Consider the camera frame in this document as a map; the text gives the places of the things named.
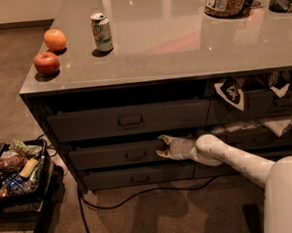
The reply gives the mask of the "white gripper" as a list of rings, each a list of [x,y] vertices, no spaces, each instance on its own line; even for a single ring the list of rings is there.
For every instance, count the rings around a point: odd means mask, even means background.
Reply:
[[[194,159],[198,150],[196,150],[196,141],[194,139],[175,138],[173,136],[161,134],[157,137],[170,145],[169,150],[156,150],[159,157],[171,160],[191,160]]]

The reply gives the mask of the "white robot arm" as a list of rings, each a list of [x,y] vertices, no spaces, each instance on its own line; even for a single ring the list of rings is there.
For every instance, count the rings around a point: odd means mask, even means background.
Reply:
[[[292,155],[276,162],[236,147],[211,134],[185,139],[162,134],[160,157],[193,160],[209,166],[226,163],[265,191],[263,233],[292,233]]]

